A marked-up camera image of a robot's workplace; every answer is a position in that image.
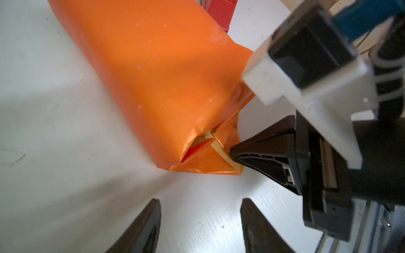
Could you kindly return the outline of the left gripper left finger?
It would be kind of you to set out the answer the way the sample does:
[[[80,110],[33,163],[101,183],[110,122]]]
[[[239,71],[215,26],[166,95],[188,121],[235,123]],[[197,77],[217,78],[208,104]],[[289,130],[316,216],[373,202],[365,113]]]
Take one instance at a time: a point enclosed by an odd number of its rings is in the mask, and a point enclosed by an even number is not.
[[[154,253],[161,225],[161,204],[152,199],[107,253]]]

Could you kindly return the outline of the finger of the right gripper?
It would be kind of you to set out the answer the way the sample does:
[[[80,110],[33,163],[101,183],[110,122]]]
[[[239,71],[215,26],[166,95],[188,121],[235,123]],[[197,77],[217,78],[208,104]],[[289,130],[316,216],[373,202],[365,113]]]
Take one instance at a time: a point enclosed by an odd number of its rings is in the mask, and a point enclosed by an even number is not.
[[[231,159],[303,195],[295,148],[295,116],[287,116],[257,135],[231,147]]]

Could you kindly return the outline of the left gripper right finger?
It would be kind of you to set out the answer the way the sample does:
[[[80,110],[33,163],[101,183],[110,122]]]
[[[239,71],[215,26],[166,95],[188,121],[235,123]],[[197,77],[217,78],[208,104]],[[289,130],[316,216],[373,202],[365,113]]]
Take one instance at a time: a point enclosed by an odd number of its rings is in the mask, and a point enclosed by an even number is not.
[[[247,253],[294,252],[250,198],[243,199],[240,216]]]

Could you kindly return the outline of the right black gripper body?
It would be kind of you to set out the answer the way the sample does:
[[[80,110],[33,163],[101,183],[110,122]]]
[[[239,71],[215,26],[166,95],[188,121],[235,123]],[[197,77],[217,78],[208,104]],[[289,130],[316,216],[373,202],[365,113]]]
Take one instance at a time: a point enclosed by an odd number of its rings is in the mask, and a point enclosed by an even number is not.
[[[356,199],[405,203],[404,119],[357,121],[354,130],[363,159],[360,169],[350,169],[309,122],[296,115],[296,138],[308,148],[303,166],[304,223],[343,241],[351,236]]]

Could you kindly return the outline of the yellow orange wrapping paper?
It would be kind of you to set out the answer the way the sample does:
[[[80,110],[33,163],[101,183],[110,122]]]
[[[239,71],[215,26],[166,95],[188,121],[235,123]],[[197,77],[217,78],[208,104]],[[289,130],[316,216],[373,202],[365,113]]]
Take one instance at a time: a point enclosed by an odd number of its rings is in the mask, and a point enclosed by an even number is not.
[[[252,51],[196,1],[50,1],[154,164],[241,175],[229,157]]]

